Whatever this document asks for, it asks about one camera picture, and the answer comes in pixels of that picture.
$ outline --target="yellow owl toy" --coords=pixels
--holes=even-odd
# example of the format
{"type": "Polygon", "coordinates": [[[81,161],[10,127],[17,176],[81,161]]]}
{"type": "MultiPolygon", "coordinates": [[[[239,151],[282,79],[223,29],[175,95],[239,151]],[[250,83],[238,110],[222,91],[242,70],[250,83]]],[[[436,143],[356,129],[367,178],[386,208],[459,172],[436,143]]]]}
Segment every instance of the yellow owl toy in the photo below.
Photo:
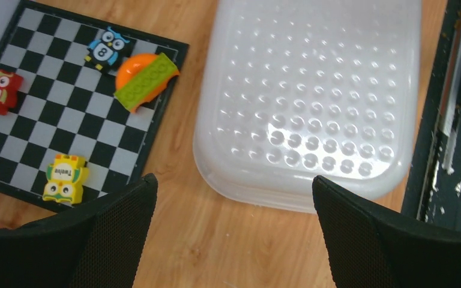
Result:
{"type": "Polygon", "coordinates": [[[85,162],[84,157],[57,154],[54,163],[47,167],[48,182],[43,190],[43,200],[80,203],[82,184],[89,175],[89,169],[84,167],[85,162]]]}

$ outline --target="translucent plastic box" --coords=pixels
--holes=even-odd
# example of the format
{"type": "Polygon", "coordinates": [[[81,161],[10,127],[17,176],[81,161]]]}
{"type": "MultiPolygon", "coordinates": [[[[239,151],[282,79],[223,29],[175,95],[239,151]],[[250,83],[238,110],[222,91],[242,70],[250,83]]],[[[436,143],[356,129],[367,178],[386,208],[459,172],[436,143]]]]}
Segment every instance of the translucent plastic box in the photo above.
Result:
{"type": "Polygon", "coordinates": [[[324,175],[367,199],[412,157],[421,1],[221,0],[193,149],[222,195],[315,212],[324,175]]]}

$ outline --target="blue owl toy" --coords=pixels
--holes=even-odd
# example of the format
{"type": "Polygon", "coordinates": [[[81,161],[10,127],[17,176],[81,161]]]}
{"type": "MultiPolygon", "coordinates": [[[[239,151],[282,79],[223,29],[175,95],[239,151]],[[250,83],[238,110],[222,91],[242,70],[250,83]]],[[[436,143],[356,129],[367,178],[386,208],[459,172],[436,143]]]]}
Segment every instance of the blue owl toy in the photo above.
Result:
{"type": "Polygon", "coordinates": [[[99,71],[106,71],[118,66],[124,57],[129,57],[131,46],[130,40],[125,39],[111,27],[107,27],[101,38],[89,44],[89,54],[85,57],[85,61],[93,64],[99,71]]]}

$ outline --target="white square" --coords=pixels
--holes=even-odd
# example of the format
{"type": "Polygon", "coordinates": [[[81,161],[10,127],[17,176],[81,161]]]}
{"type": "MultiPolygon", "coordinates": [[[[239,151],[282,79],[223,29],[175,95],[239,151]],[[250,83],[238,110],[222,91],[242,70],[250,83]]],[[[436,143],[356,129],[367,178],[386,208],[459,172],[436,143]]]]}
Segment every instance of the white square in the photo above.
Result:
{"type": "Polygon", "coordinates": [[[52,149],[47,149],[47,151],[45,151],[45,154],[43,154],[43,160],[41,161],[41,164],[40,164],[40,170],[43,171],[43,172],[46,172],[47,167],[50,164],[54,163],[55,157],[59,153],[60,152],[58,152],[58,151],[55,151],[55,150],[52,150],[52,149]]]}
{"type": "Polygon", "coordinates": [[[153,116],[154,110],[140,106],[135,114],[130,114],[126,125],[147,132],[153,116]]]}
{"type": "Polygon", "coordinates": [[[158,48],[158,45],[154,43],[143,41],[143,40],[137,40],[137,43],[135,43],[135,46],[133,47],[132,55],[137,55],[141,53],[155,54],[157,48],[158,48]]]}
{"type": "Polygon", "coordinates": [[[38,68],[38,75],[50,79],[56,79],[59,71],[61,70],[63,61],[54,57],[45,56],[38,68]]]}
{"type": "Polygon", "coordinates": [[[37,175],[38,169],[19,163],[13,173],[10,185],[25,191],[31,191],[37,175]]]}
{"type": "Polygon", "coordinates": [[[95,92],[91,96],[86,112],[102,118],[107,118],[113,101],[113,97],[95,92]]]}
{"type": "Polygon", "coordinates": [[[118,146],[121,141],[124,126],[105,119],[98,134],[97,140],[110,146],[118,146]]]}
{"type": "Polygon", "coordinates": [[[22,85],[20,86],[19,91],[26,94],[29,93],[29,89],[31,88],[32,83],[36,78],[36,74],[22,69],[17,69],[16,74],[22,76],[23,78],[22,85]]]}
{"type": "Polygon", "coordinates": [[[87,46],[72,42],[68,52],[64,56],[64,61],[82,66],[85,63],[84,57],[88,54],[87,46]]]}
{"type": "Polygon", "coordinates": [[[89,176],[84,186],[101,191],[103,183],[105,183],[105,179],[109,173],[109,169],[90,162],[87,164],[87,168],[89,168],[89,176]]]}
{"type": "Polygon", "coordinates": [[[117,148],[109,168],[110,170],[130,176],[135,168],[137,156],[134,152],[117,148]]]}
{"type": "Polygon", "coordinates": [[[54,36],[50,36],[41,32],[34,32],[27,50],[45,55],[49,50],[53,39],[54,36]]]}
{"type": "Polygon", "coordinates": [[[74,86],[62,81],[54,81],[47,100],[66,106],[70,100],[74,86]]]}
{"type": "Polygon", "coordinates": [[[17,120],[17,115],[15,113],[8,113],[0,117],[0,132],[8,135],[17,120]]]}
{"type": "Polygon", "coordinates": [[[22,61],[26,50],[13,45],[6,46],[4,53],[1,56],[0,62],[4,65],[18,68],[22,61]]]}
{"type": "Polygon", "coordinates": [[[45,102],[43,99],[27,95],[22,103],[19,115],[37,121],[43,111],[45,102]]]}
{"type": "Polygon", "coordinates": [[[4,142],[0,156],[14,162],[20,162],[26,146],[27,141],[8,136],[6,142],[4,142]]]}
{"type": "Polygon", "coordinates": [[[46,148],[50,146],[55,130],[54,126],[38,121],[32,129],[29,142],[46,148]]]}
{"type": "Polygon", "coordinates": [[[75,86],[89,90],[95,91],[98,82],[100,81],[101,73],[95,69],[88,67],[82,67],[79,72],[79,77],[75,86]]]}
{"type": "Polygon", "coordinates": [[[36,31],[43,19],[43,15],[42,12],[27,8],[22,13],[18,26],[36,31]]]}
{"type": "Polygon", "coordinates": [[[68,19],[61,19],[61,23],[54,34],[55,37],[73,42],[77,32],[79,32],[80,23],[68,19]]]}
{"type": "Polygon", "coordinates": [[[78,110],[66,107],[62,111],[61,119],[59,120],[57,127],[77,134],[80,128],[80,124],[84,119],[84,115],[84,113],[78,110]]]}
{"type": "Polygon", "coordinates": [[[69,153],[71,155],[78,155],[81,157],[85,157],[86,161],[89,161],[91,157],[92,151],[94,150],[94,146],[96,145],[96,140],[91,139],[89,137],[77,134],[71,143],[69,153]]]}

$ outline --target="black mesh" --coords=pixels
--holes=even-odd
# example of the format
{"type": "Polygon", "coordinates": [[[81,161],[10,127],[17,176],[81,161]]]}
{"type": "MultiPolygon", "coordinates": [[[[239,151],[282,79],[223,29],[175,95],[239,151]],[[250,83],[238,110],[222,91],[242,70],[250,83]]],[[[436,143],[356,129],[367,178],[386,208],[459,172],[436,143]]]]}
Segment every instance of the black mesh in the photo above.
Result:
{"type": "Polygon", "coordinates": [[[318,176],[313,198],[337,287],[461,287],[461,233],[408,218],[318,176]]]}
{"type": "Polygon", "coordinates": [[[0,229],[0,287],[132,287],[157,187],[149,174],[122,192],[0,229]]]}

